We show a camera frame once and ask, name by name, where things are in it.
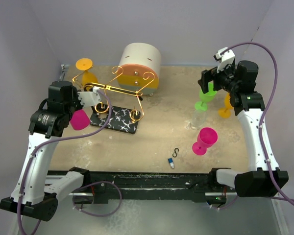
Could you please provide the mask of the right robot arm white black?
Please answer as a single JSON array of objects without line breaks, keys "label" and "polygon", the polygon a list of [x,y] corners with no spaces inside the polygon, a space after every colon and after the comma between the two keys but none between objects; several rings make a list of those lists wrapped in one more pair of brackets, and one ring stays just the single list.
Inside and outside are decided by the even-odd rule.
[{"label": "right robot arm white black", "polygon": [[256,63],[242,60],[237,66],[226,65],[222,71],[212,68],[201,73],[198,84],[204,94],[208,93],[209,85],[213,85],[215,91],[229,93],[230,104],[244,133],[248,155],[248,171],[245,173],[230,168],[212,168],[210,173],[213,176],[208,179],[212,191],[228,186],[239,197],[273,197],[277,188],[289,180],[288,173],[280,170],[270,146],[263,118],[266,108],[263,97],[254,90],[258,70]]}]

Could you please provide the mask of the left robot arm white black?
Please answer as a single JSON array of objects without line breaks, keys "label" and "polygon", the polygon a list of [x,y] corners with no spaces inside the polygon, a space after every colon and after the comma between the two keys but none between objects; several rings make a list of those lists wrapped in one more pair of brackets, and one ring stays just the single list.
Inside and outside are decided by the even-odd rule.
[{"label": "left robot arm white black", "polygon": [[31,116],[25,162],[15,189],[0,201],[0,209],[42,221],[50,221],[58,203],[78,189],[91,187],[90,172],[73,167],[56,183],[45,180],[55,148],[75,111],[82,108],[78,91],[69,81],[56,81],[49,95]]}]

